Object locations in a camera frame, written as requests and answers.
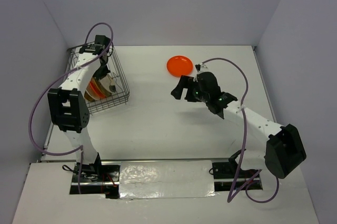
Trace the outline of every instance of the white tabletop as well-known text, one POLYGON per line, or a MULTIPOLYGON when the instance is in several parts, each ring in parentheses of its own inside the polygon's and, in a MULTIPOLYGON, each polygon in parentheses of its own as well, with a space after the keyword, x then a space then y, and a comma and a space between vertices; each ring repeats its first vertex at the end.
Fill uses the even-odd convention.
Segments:
MULTIPOLYGON (((193 63, 225 57, 246 73, 250 89, 245 105, 272 120, 263 82, 250 46, 118 46, 130 100, 88 125, 93 145, 105 160, 224 158, 241 148, 243 129, 221 120, 202 103, 177 101, 170 96, 178 79, 170 76, 166 61, 188 56, 193 63)), ((211 62, 223 91, 241 98, 245 85, 240 73, 225 62, 211 62)), ((48 150, 71 149, 67 138, 53 127, 48 150)), ((261 147, 249 137, 247 149, 261 147)), ((228 192, 197 199, 109 200, 102 195, 69 195, 72 174, 61 166, 67 157, 46 156, 58 161, 32 164, 14 218, 15 224, 45 223, 307 223, 317 224, 302 172, 295 169, 281 180, 278 196, 268 204, 250 201, 240 192, 227 203, 228 192)), ((269 198, 275 178, 261 173, 263 191, 251 191, 258 200, 269 198)))
MULTIPOLYGON (((227 203, 228 192, 207 198, 186 199, 105 199, 102 194, 69 195, 72 174, 63 164, 31 165, 13 224, 137 223, 137 224, 318 224, 306 188, 281 185, 270 203, 250 201, 244 192, 227 203)), ((250 191, 262 200, 274 188, 250 191)))
MULTIPOLYGON (((194 64, 212 57, 237 63, 250 85, 245 105, 273 119, 250 46, 117 46, 116 51, 131 93, 126 105, 90 118, 88 131, 102 160, 226 158, 241 148, 241 126, 220 119, 203 103, 178 101, 170 95, 179 81, 166 70, 167 60, 174 55, 185 55, 194 64)), ((240 99, 245 90, 241 73, 223 61, 207 65, 222 90, 240 99)), ((50 152, 72 149, 56 126, 48 141, 50 152)), ((247 148, 265 147, 256 143, 256 139, 249 138, 247 148)), ((75 160, 75 155, 49 155, 44 160, 75 160)))

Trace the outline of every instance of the white wall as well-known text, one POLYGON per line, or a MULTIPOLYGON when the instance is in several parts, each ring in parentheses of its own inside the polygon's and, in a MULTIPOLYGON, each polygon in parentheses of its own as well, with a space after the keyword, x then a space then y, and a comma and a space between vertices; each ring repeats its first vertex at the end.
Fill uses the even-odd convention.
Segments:
POLYGON ((118 45, 256 45, 279 1, 44 0, 70 45, 99 21, 118 45))
POLYGON ((281 0, 257 46, 276 117, 300 130, 321 224, 336 223, 336 39, 336 0, 281 0))
MULTIPOLYGON (((39 154, 28 138, 30 110, 65 69, 66 43, 42 0, 0 0, 0 223, 12 223, 30 162, 39 154)), ((50 124, 46 99, 34 133, 43 145, 50 124)))

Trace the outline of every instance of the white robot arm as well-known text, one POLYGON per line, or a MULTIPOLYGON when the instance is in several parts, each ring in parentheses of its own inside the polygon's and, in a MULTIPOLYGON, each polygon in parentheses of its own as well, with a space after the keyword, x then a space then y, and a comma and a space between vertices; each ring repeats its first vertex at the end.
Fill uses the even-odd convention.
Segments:
MULTIPOLYGON (((204 64, 196 65, 196 69, 198 71, 196 77, 181 76, 171 95, 179 100, 183 89, 187 89, 185 99, 188 102, 204 102, 212 113, 222 119, 243 125, 240 101, 230 93, 221 91, 216 77, 204 64)), ((268 169, 277 178, 285 178, 306 159, 296 127, 271 122, 248 108, 244 108, 244 111, 249 133, 265 146, 265 151, 263 155, 260 152, 245 151, 241 168, 243 170, 268 169)), ((230 159, 238 163, 240 154, 241 152, 238 151, 230 159)))
MULTIPOLYGON (((79 70, 69 75, 58 89, 50 89, 48 92, 52 122, 65 133, 73 148, 83 146, 83 172, 87 174, 99 174, 102 164, 88 133, 90 114, 84 100, 84 93, 92 77, 101 79, 109 72, 107 54, 87 66, 81 67, 81 65, 95 59, 109 42, 110 39, 106 36, 97 35, 93 44, 82 46, 75 65, 79 70)), ((77 151, 77 163, 80 163, 80 160, 81 153, 77 151)))

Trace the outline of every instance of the purple cable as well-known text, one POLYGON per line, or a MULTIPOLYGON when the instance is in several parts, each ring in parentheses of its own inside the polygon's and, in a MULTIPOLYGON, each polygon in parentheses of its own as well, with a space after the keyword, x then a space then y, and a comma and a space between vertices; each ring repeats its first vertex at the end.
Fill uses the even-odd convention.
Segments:
MULTIPOLYGON (((231 63, 234 67, 236 67, 240 73, 242 74, 245 82, 246 82, 246 90, 245 92, 243 93, 242 95, 242 98, 241 98, 241 102, 240 102, 240 105, 242 106, 243 105, 243 101, 244 99, 246 98, 246 95, 247 95, 247 92, 248 92, 248 88, 249 88, 249 84, 248 84, 248 79, 245 75, 245 73, 242 71, 242 69, 236 65, 234 62, 228 60, 228 59, 225 59, 225 58, 220 58, 220 57, 216 57, 216 58, 211 58, 211 59, 208 59, 204 62, 202 62, 202 64, 205 64, 207 62, 210 62, 210 61, 215 61, 215 60, 221 60, 221 61, 226 61, 226 62, 229 62, 231 63)), ((276 191, 275 191, 275 194, 270 198, 270 199, 267 199, 267 200, 264 200, 264 201, 258 201, 258 200, 255 200, 253 198, 251 198, 249 195, 248 195, 248 188, 251 184, 249 184, 255 177, 257 177, 257 175, 260 174, 261 170, 258 170, 251 178, 249 178, 247 181, 245 181, 243 183, 243 185, 241 185, 238 189, 236 189, 235 193, 233 194, 233 191, 235 189, 235 186, 236 186, 236 182, 237 182, 237 179, 239 177, 239 174, 240 174, 240 168, 241 168, 241 164, 242 164, 242 160, 243 160, 243 154, 244 154, 244 151, 245 151, 245 148, 246 148, 246 142, 247 142, 247 117, 246 117, 246 112, 244 111, 244 108, 241 109, 242 111, 242 117, 243 117, 243 127, 244 127, 244 130, 243 130, 243 141, 242 141, 242 147, 241 147, 241 154, 240 154, 240 158, 239 158, 239 162, 237 163, 237 168, 236 168, 236 171, 235 171, 235 175, 234 175, 234 179, 233 179, 233 183, 231 185, 231 188, 230 188, 230 192, 229 192, 229 195, 228 195, 228 198, 227 198, 227 202, 230 203, 234 197, 245 187, 246 187, 246 194, 248 196, 249 199, 253 200, 254 202, 257 202, 257 203, 267 203, 267 202, 270 202, 272 201, 278 191, 279 191, 279 180, 278 178, 276 178, 276 182, 277 182, 277 186, 276 186, 276 191)))
POLYGON ((78 194, 81 194, 81 173, 82 173, 82 165, 83 165, 83 151, 81 152, 81 161, 80 161, 80 167, 79 167, 79 169, 78 169, 78 177, 77 177, 78 194))
MULTIPOLYGON (((113 34, 113 31, 112 31, 112 28, 109 24, 105 23, 105 22, 99 22, 95 25, 93 25, 93 27, 90 28, 86 38, 85 38, 85 44, 87 43, 88 41, 88 38, 89 38, 89 35, 91 34, 91 31, 98 25, 105 25, 107 26, 109 29, 110 29, 110 32, 111 32, 111 39, 110 39, 110 42, 108 44, 108 46, 102 51, 101 54, 99 54, 97 57, 95 57, 94 59, 92 59, 91 61, 88 61, 84 64, 81 65, 81 67, 85 67, 85 66, 88 66, 89 64, 93 63, 94 61, 98 60, 100 57, 103 56, 103 54, 105 52, 107 52, 110 48, 110 46, 112 45, 112 39, 114 37, 114 34, 113 34)), ((63 75, 61 75, 59 78, 57 78, 55 81, 53 81, 50 85, 48 85, 48 87, 41 93, 41 95, 37 98, 33 108, 32 108, 32 111, 31 111, 31 114, 29 116, 29 121, 28 121, 28 134, 29 134, 29 139, 32 143, 32 145, 41 153, 43 154, 48 154, 48 155, 53 155, 53 156, 62 156, 62 155, 68 155, 68 154, 72 154, 78 150, 81 150, 82 153, 81 153, 81 162, 80 162, 80 169, 78 171, 78 192, 81 194, 81 190, 80 190, 80 175, 81 175, 81 172, 82 172, 82 163, 83 163, 83 145, 79 146, 78 148, 76 149, 73 149, 71 151, 68 151, 68 152, 64 152, 64 153, 51 153, 51 152, 48 152, 42 148, 40 148, 37 143, 35 142, 34 140, 34 137, 33 137, 33 132, 32 132, 32 124, 33 124, 33 116, 34 116, 34 113, 35 113, 35 110, 38 106, 38 104, 40 103, 41 99, 43 98, 43 96, 46 94, 46 92, 55 84, 57 83, 59 80, 63 79, 65 76, 67 75, 70 75, 72 73, 74 73, 75 71, 79 70, 80 67, 76 67, 76 68, 73 68, 72 70, 64 73, 63 75)))
POLYGON ((247 185, 247 187, 246 187, 246 195, 247 195, 247 197, 248 197, 250 200, 252 200, 252 201, 254 201, 254 202, 256 202, 256 203, 268 203, 268 202, 272 201, 272 200, 276 197, 276 195, 277 195, 277 193, 278 193, 278 191, 279 191, 279 188, 280 188, 280 181, 279 181, 278 178, 276 178, 276 190, 275 190, 274 195, 273 195, 270 199, 267 199, 267 200, 261 200, 261 201, 260 201, 260 200, 253 199, 253 198, 248 194, 248 188, 249 188, 252 184, 254 184, 254 183, 257 183, 257 182, 255 181, 255 182, 252 182, 252 183, 250 183, 250 184, 247 185))

